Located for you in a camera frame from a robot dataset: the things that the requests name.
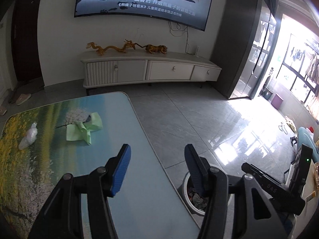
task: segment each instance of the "tile floor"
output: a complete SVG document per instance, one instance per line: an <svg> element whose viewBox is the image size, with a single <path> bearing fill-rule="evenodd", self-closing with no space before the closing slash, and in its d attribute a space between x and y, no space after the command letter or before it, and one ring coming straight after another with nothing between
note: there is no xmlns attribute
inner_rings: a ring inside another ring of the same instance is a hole
<svg viewBox="0 0 319 239"><path fill-rule="evenodd" d="M232 175L243 175L241 164L248 162L283 181L283 172L293 158L290 137L278 126L283 116L262 97L227 101L221 94L200 83L154 83L103 87L90 94L123 91L134 109L174 186L182 184L188 172L184 147L192 143L200 156ZM24 104L4 103L8 112L0 117L0 130L7 118L18 112L86 95L82 87L46 93L40 91ZM228 208L224 238L231 237L233 202ZM202 218L193 215L201 224Z"/></svg>

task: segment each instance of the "tv stand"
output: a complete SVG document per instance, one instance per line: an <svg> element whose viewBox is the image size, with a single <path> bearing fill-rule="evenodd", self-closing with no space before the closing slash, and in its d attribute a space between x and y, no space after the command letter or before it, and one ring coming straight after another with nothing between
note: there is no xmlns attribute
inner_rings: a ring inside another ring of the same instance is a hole
<svg viewBox="0 0 319 239"><path fill-rule="evenodd" d="M86 89L132 83L216 81L221 68L208 59L183 53L149 54L145 50L127 53L95 51L81 54Z"/></svg>

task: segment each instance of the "dark brown door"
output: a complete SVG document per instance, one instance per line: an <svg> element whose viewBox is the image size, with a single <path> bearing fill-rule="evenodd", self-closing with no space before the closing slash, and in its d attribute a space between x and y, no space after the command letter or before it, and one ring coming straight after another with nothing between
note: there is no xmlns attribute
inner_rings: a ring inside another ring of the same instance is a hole
<svg viewBox="0 0 319 239"><path fill-rule="evenodd" d="M12 57L18 81L42 76L38 52L40 0L16 0L12 17Z"/></svg>

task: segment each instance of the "tall dark cabinet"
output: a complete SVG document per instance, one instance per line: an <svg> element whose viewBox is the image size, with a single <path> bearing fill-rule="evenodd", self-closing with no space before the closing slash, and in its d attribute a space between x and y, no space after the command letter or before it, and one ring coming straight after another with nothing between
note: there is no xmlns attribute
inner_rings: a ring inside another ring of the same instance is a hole
<svg viewBox="0 0 319 239"><path fill-rule="evenodd" d="M222 68L213 86L226 98L255 96L275 26L263 0L227 0L211 58Z"/></svg>

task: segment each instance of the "painted tabletop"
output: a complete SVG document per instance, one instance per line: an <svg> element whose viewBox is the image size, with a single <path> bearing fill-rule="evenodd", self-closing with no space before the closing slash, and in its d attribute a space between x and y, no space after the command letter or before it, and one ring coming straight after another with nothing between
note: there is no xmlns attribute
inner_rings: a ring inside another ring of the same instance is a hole
<svg viewBox="0 0 319 239"><path fill-rule="evenodd" d="M103 130L92 144L66 141L66 125L98 112ZM34 144L18 150L23 135L37 122ZM21 239L27 238L45 200L64 173L89 174L131 146L131 161L121 190L109 205L118 237L197 238L199 228L178 196L121 92L55 103L11 116L0 139L0 209ZM90 238L86 197L82 197L85 238Z"/></svg>

